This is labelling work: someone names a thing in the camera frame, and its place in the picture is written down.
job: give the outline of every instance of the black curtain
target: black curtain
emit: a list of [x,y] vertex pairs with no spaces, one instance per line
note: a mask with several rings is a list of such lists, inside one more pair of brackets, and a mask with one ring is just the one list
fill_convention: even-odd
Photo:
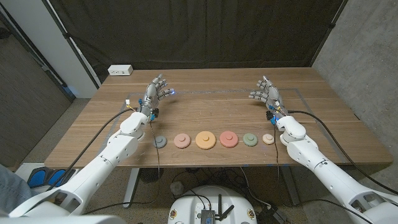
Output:
[[343,0],[51,0],[103,82],[134,69],[307,67]]

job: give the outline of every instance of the pink disc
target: pink disc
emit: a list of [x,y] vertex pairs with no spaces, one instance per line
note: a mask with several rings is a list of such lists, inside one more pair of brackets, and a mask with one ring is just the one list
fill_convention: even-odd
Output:
[[191,143],[191,138],[189,137],[189,135],[184,133],[178,134],[174,138],[175,146],[180,149],[188,147],[190,143]]
[[225,131],[220,135],[220,142],[225,147],[235,147],[238,141],[238,136],[232,131]]

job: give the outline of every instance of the wooden table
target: wooden table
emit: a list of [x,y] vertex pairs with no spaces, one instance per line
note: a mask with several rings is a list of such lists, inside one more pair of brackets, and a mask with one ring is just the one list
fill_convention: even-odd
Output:
[[[279,89],[288,110],[304,110],[322,119],[349,156],[358,164],[388,164],[392,156],[377,138],[344,104],[326,81],[312,68],[238,68],[203,70],[135,70],[128,77],[109,76],[87,104],[76,121],[45,161],[47,167],[69,166],[99,128],[112,116],[125,109],[129,98],[138,105],[146,86],[159,73],[164,74],[169,88],[176,94],[160,102],[159,117],[152,122],[155,135],[167,138],[167,145],[159,149],[161,167],[216,166],[273,166],[277,164],[274,145],[265,145],[262,135],[273,134],[274,128],[266,120],[266,106],[248,98],[256,83],[267,75]],[[104,148],[106,139],[119,129],[121,121],[131,112],[110,123],[98,136],[76,167],[83,167]],[[325,130],[309,116],[293,114],[307,134],[317,142],[320,150],[337,164],[346,164],[340,150],[325,134]],[[217,140],[210,150],[199,149],[195,136],[211,131],[218,139],[230,130],[239,137],[236,147],[227,149]],[[149,125],[145,139],[136,153],[120,166],[157,167],[156,149]],[[174,146],[173,139],[187,133],[191,145],[185,149]],[[253,133],[259,139],[254,147],[243,143],[243,135]],[[279,164],[297,165],[287,154],[277,137]]]

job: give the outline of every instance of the orange disc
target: orange disc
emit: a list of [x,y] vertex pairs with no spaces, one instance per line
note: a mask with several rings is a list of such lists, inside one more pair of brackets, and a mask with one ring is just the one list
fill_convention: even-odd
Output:
[[195,141],[199,148],[211,149],[216,144],[216,136],[209,131],[202,131],[198,133]]

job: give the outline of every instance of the red disc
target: red disc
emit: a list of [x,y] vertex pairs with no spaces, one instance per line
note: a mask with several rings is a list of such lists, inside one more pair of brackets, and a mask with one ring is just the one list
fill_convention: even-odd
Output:
[[225,147],[235,147],[238,141],[238,136],[232,131],[225,131],[220,135],[220,142]]

